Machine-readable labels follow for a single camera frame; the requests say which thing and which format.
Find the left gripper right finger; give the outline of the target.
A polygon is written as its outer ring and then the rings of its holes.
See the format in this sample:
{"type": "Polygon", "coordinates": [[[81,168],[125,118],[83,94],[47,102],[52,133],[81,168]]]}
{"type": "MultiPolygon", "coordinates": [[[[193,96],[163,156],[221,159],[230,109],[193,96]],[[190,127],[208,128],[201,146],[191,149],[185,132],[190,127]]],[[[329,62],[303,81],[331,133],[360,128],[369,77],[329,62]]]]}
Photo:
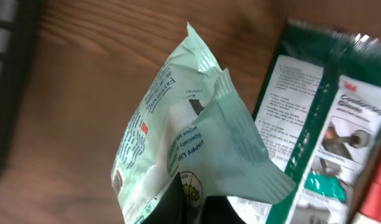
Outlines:
{"type": "Polygon", "coordinates": [[[202,224],[245,224],[226,196],[209,196],[203,209],[202,224]]]}

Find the light green wipes pack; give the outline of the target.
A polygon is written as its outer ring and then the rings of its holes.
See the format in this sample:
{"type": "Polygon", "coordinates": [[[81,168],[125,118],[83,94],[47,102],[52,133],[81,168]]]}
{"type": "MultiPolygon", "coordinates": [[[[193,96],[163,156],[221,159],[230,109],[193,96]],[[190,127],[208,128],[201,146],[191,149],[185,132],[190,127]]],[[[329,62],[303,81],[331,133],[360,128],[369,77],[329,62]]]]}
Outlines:
{"type": "Polygon", "coordinates": [[[192,26],[132,115],[111,171],[126,223],[143,223],[180,179],[188,223],[209,196],[276,204],[294,181],[268,150],[229,71],[192,26]]]}

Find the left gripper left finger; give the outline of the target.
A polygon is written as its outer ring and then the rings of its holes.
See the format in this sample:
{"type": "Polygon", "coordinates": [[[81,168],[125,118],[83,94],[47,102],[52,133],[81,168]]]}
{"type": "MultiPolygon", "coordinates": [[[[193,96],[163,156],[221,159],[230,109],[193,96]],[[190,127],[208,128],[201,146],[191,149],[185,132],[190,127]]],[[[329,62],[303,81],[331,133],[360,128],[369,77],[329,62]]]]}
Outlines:
{"type": "Polygon", "coordinates": [[[186,199],[178,172],[153,212],[142,224],[186,224],[186,199]]]}

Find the red stick sachet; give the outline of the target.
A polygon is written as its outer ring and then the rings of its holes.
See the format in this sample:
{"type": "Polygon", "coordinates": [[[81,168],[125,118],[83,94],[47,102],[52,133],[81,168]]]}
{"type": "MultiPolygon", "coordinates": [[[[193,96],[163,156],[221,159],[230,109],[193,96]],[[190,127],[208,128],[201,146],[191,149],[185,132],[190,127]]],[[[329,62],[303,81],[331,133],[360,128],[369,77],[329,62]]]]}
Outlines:
{"type": "Polygon", "coordinates": [[[368,194],[351,224],[381,224],[381,159],[368,194]]]}

